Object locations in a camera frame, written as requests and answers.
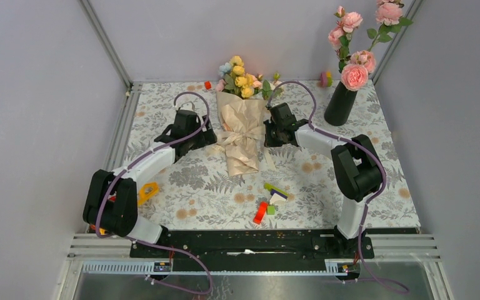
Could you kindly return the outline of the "colourful flower bouquet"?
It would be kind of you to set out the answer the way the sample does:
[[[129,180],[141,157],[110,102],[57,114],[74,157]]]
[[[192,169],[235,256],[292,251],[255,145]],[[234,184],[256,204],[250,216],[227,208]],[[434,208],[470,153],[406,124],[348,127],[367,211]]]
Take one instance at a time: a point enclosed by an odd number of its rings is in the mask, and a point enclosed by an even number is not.
[[[279,96],[283,89],[278,87],[280,74],[265,79],[246,71],[240,56],[233,56],[219,66],[220,80],[216,85],[216,103],[219,123],[223,128],[217,143],[226,157],[230,176],[256,173],[259,171],[260,155],[270,170],[276,169],[269,151],[260,143],[264,139],[264,118],[270,96]]]

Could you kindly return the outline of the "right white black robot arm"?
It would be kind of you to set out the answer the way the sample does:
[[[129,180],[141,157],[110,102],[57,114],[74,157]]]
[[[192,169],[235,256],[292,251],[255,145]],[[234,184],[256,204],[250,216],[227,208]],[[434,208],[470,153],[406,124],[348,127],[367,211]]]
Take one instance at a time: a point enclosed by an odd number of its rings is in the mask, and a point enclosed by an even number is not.
[[[264,122],[267,148],[291,144],[331,157],[337,186],[344,196],[341,217],[335,227],[333,248],[338,257],[364,258],[365,220],[369,203],[379,196],[386,172],[366,135],[352,139],[316,127],[309,119],[297,119],[288,104],[269,106]]]

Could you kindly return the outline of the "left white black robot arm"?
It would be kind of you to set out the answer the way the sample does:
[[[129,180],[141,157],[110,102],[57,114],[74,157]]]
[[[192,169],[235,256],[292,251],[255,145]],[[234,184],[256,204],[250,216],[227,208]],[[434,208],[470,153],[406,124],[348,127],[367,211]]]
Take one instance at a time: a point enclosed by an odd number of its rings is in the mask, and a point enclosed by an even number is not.
[[[151,147],[129,165],[113,171],[100,169],[92,175],[83,220],[109,234],[144,242],[155,257],[163,256],[169,241],[165,227],[138,213],[139,192],[159,171],[176,163],[191,150],[216,143],[207,115],[180,109],[174,122],[154,139]]]

